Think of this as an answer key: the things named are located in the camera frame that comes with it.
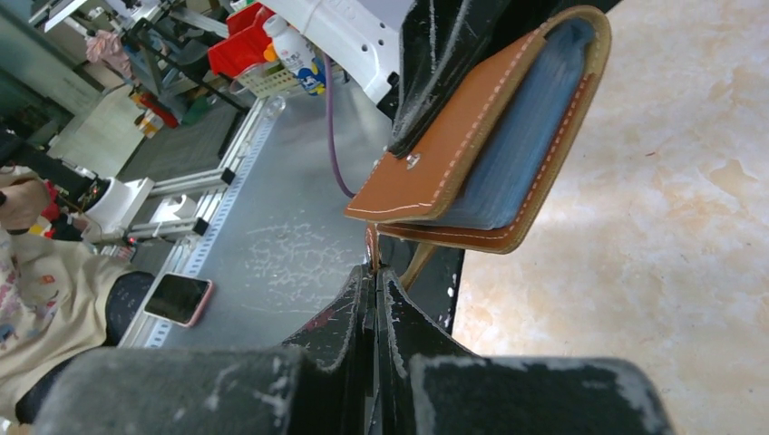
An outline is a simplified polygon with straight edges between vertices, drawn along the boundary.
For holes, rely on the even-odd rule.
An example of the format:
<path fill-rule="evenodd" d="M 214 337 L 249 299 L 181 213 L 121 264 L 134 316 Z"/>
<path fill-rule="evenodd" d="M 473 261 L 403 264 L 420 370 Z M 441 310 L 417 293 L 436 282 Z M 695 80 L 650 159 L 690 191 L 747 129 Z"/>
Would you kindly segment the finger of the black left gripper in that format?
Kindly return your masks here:
<path fill-rule="evenodd" d="M 405 158 L 471 68 L 543 17 L 542 1 L 414 1 L 400 27 L 388 152 Z"/>

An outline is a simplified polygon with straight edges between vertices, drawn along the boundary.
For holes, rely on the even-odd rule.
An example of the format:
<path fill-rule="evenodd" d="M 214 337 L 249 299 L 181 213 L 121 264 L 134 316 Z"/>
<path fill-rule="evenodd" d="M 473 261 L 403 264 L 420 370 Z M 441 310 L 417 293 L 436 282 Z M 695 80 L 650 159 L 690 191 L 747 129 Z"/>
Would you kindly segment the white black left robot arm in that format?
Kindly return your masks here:
<path fill-rule="evenodd" d="M 472 67 L 550 13 L 547 1 L 413 1 L 399 27 L 359 1 L 266 1 L 361 86 L 393 122 L 388 148 L 415 147 Z"/>

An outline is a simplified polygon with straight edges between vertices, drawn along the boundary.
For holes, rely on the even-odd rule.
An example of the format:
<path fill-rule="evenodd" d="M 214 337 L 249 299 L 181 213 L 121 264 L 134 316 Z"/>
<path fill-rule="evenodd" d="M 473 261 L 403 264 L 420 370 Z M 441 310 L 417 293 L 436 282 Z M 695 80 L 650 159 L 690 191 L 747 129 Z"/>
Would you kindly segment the brown leather card holder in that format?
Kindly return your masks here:
<path fill-rule="evenodd" d="M 417 243 L 410 287 L 439 247 L 508 254 L 527 236 L 576 139 L 611 47 L 606 14 L 563 8 L 471 68 L 403 159 L 388 151 L 346 215 Z"/>

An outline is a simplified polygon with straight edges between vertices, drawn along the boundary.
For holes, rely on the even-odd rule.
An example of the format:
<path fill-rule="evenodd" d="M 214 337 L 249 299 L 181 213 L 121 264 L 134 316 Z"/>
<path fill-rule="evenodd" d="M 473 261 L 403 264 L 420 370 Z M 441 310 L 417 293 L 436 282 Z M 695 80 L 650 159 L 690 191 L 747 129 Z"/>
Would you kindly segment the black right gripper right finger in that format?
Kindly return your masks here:
<path fill-rule="evenodd" d="M 614 358 L 480 356 L 418 308 L 388 268 L 376 283 L 386 434 L 669 434 L 649 378 Z"/>

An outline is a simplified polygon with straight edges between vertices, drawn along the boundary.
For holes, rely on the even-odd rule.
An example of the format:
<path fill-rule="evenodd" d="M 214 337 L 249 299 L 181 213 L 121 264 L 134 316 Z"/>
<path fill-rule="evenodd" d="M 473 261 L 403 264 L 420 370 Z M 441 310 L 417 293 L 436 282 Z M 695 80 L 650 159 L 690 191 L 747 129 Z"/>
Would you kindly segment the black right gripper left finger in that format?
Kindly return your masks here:
<path fill-rule="evenodd" d="M 374 287 L 370 269 L 355 266 L 330 305 L 268 348 L 89 352 L 63 372 L 33 431 L 363 434 Z"/>

